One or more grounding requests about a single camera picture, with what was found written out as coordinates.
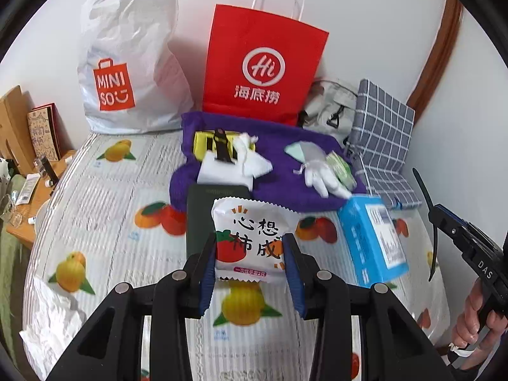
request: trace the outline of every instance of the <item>plaid cushion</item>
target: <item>plaid cushion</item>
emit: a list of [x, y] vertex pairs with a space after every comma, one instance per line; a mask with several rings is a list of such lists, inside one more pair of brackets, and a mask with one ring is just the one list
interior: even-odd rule
[[357, 174], [379, 194], [388, 208], [415, 208], [422, 204], [400, 174], [409, 148], [415, 111], [369, 80], [358, 90], [355, 119], [349, 137]]
[[387, 208], [413, 209], [422, 204], [400, 173], [365, 166], [365, 170], [360, 169], [355, 174], [361, 177], [369, 193], [381, 196]]

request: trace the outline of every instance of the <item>green packet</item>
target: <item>green packet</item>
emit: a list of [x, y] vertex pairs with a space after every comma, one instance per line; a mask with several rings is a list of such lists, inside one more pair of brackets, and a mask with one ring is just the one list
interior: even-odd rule
[[353, 191], [356, 188], [355, 177], [352, 175], [349, 165], [342, 157], [332, 151], [326, 156], [326, 163], [347, 189]]

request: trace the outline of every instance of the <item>persimmon snack bag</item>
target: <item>persimmon snack bag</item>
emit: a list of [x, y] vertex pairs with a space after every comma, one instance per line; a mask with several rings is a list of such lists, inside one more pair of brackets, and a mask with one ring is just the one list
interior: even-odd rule
[[217, 231], [217, 278], [285, 279], [282, 236], [295, 230], [296, 212], [271, 203], [223, 197], [213, 204], [212, 218]]

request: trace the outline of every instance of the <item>yellow fruit print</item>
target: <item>yellow fruit print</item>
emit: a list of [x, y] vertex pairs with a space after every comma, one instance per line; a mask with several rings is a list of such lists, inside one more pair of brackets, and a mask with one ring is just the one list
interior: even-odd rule
[[230, 293], [222, 301], [222, 311], [213, 326], [232, 323], [241, 327], [253, 325], [261, 317], [282, 317], [282, 314], [265, 303], [257, 282], [230, 280]]
[[[429, 268], [432, 268], [432, 257], [434, 256], [434, 252], [428, 251], [427, 252], [427, 264], [429, 265]], [[438, 260], [436, 259], [436, 268], [439, 266]]]
[[136, 158], [130, 152], [131, 145], [132, 143], [130, 140], [120, 140], [113, 146], [108, 147], [106, 151], [97, 158], [97, 160], [106, 159], [109, 162], [118, 162], [122, 159], [136, 160]]
[[49, 278], [51, 284], [56, 282], [67, 292], [82, 290], [95, 295], [86, 278], [86, 258], [81, 252], [71, 252], [67, 258], [60, 262], [57, 271]]

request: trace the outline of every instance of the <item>bed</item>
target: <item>bed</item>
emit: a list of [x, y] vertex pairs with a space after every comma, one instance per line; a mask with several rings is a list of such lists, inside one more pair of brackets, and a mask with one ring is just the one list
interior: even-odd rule
[[[23, 301], [25, 351], [41, 379], [117, 283], [127, 281], [134, 287], [152, 284], [185, 264], [185, 234], [171, 235], [165, 226], [139, 227], [135, 222], [143, 208], [170, 203], [171, 175], [185, 161], [181, 141], [181, 131], [121, 137], [92, 134], [58, 183], [31, 253]], [[129, 145], [129, 155], [117, 161], [105, 159], [105, 152], [121, 142]], [[401, 225], [400, 238], [410, 271], [389, 286], [436, 342], [448, 328], [450, 317], [439, 268], [428, 282], [429, 237], [417, 210], [393, 211], [391, 215]], [[330, 219], [338, 239], [329, 244], [321, 238], [297, 238], [302, 251], [313, 255], [322, 268], [356, 284], [337, 214], [302, 214], [302, 218], [307, 216]], [[55, 278], [59, 265], [70, 258], [69, 265], [81, 270], [78, 262], [85, 270], [79, 288], [75, 280], [58, 282]], [[187, 321], [194, 379], [308, 379], [314, 345], [302, 340], [314, 339], [316, 323], [299, 319], [287, 287], [260, 286], [273, 312], [253, 324], [221, 321], [223, 300], [232, 295], [223, 282], [216, 284], [205, 316]], [[355, 317], [352, 320], [353, 351], [361, 356], [358, 323]], [[149, 330], [147, 318], [142, 346], [144, 376], [149, 374]]]

